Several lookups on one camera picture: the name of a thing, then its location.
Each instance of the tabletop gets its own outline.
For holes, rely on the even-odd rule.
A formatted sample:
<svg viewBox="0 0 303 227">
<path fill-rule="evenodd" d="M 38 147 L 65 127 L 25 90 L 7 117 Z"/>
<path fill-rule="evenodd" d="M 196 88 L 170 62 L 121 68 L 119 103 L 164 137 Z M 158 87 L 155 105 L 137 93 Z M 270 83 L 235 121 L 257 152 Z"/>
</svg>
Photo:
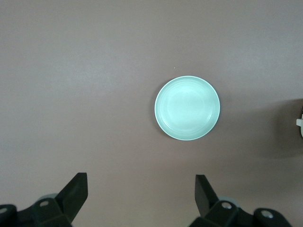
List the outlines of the tabletop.
<svg viewBox="0 0 303 227">
<path fill-rule="evenodd" d="M 303 226 L 302 36 L 301 0 L 1 0 L 0 204 L 87 172 L 75 227 L 185 227 L 204 174 L 248 213 Z M 154 116 L 184 75 L 221 105 L 192 141 Z"/>
</svg>

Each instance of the light green plate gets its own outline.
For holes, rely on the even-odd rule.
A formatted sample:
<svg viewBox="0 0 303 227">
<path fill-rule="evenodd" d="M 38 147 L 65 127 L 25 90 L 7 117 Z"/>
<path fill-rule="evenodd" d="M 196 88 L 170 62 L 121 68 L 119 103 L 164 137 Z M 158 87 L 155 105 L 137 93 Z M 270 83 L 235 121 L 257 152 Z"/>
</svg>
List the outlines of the light green plate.
<svg viewBox="0 0 303 227">
<path fill-rule="evenodd" d="M 205 80 L 182 76 L 168 82 L 159 92 L 155 116 L 159 126 L 178 140 L 195 140 L 217 123 L 220 101 Z"/>
</svg>

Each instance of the metal screw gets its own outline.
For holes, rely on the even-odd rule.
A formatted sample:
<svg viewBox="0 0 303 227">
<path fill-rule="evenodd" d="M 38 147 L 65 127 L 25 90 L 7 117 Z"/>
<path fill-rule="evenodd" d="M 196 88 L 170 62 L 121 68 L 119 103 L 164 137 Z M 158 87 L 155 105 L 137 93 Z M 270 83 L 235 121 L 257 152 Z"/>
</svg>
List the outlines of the metal screw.
<svg viewBox="0 0 303 227">
<path fill-rule="evenodd" d="M 273 218 L 274 215 L 272 213 L 270 213 L 268 210 L 263 210 L 261 211 L 261 214 L 266 217 L 266 218 Z"/>
<path fill-rule="evenodd" d="M 228 202 L 223 202 L 223 203 L 222 203 L 222 206 L 223 206 L 223 208 L 225 208 L 225 209 L 231 209 L 231 208 L 232 208 L 232 206 L 231 206 Z"/>
<path fill-rule="evenodd" d="M 7 208 L 2 208 L 2 209 L 0 209 L 0 214 L 5 213 L 6 211 L 8 211 L 8 209 L 7 209 Z"/>
<path fill-rule="evenodd" d="M 45 206 L 47 206 L 48 204 L 49 204 L 48 201 L 43 201 L 43 202 L 40 203 L 40 207 L 45 207 Z"/>
</svg>

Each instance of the dark object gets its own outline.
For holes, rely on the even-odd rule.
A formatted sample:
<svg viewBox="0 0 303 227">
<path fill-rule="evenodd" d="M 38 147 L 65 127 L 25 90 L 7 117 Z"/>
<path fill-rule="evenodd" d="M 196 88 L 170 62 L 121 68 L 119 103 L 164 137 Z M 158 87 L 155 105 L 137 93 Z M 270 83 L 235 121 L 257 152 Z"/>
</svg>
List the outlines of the dark object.
<svg viewBox="0 0 303 227">
<path fill-rule="evenodd" d="M 19 212 L 14 205 L 0 205 L 0 226 L 71 227 L 87 196 L 87 174 L 77 173 L 54 199 L 41 199 Z"/>
<path fill-rule="evenodd" d="M 229 201 L 221 201 L 204 175 L 196 175 L 195 200 L 200 217 L 189 227 L 291 227 L 282 214 L 260 208 L 250 215 Z"/>
</svg>

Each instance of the plate rim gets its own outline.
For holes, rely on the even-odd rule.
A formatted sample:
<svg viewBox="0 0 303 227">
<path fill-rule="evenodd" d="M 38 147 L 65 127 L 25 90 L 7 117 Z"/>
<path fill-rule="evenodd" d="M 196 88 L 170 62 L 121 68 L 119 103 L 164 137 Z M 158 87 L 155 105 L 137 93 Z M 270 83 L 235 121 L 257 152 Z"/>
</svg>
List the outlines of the plate rim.
<svg viewBox="0 0 303 227">
<path fill-rule="evenodd" d="M 198 136 L 198 137 L 193 138 L 193 139 L 181 139 L 181 138 L 177 138 L 177 137 L 175 137 L 175 136 L 170 135 L 169 133 L 167 133 L 167 132 L 161 127 L 161 125 L 160 125 L 160 123 L 159 123 L 159 119 L 158 119 L 158 117 L 157 117 L 156 104 L 157 104 L 159 95 L 161 94 L 161 92 L 163 91 L 163 89 L 165 89 L 166 86 L 168 86 L 170 83 L 172 83 L 173 81 L 175 81 L 175 80 L 177 80 L 177 79 L 189 78 L 189 77 L 192 77 L 192 78 L 196 78 L 196 79 L 202 80 L 204 83 L 208 84 L 208 85 L 211 87 L 211 89 L 212 89 L 212 90 L 214 91 L 214 93 L 215 93 L 216 98 L 218 99 L 218 105 L 219 105 L 218 107 L 219 107 L 219 109 L 218 109 L 218 116 L 216 117 L 216 119 L 215 119 L 215 121 L 214 121 L 214 125 L 211 127 L 210 130 L 208 130 L 208 131 L 207 131 L 206 133 L 204 133 L 203 135 Z M 220 111 L 221 111 L 220 98 L 219 98 L 218 93 L 216 92 L 215 88 L 214 88 L 209 82 L 207 82 L 206 80 L 204 80 L 204 79 L 202 79 L 202 78 L 200 78 L 200 77 L 197 77 L 197 76 L 190 76 L 190 75 L 188 75 L 188 76 L 176 77 L 176 78 L 171 79 L 170 81 L 168 81 L 168 82 L 161 88 L 161 90 L 158 92 L 157 97 L 156 97 L 156 100 L 155 100 L 155 104 L 154 104 L 154 114 L 155 114 L 156 121 L 157 121 L 158 125 L 160 126 L 160 128 L 161 128 L 167 135 L 169 135 L 170 137 L 172 137 L 172 138 L 174 138 L 174 139 L 177 139 L 177 140 L 186 140 L 186 141 L 189 141 L 189 140 L 196 140 L 196 139 L 199 139 L 199 138 L 205 136 L 206 134 L 208 134 L 208 133 L 214 128 L 214 126 L 217 124 L 218 119 L 219 119 L 219 116 L 220 116 Z"/>
</svg>

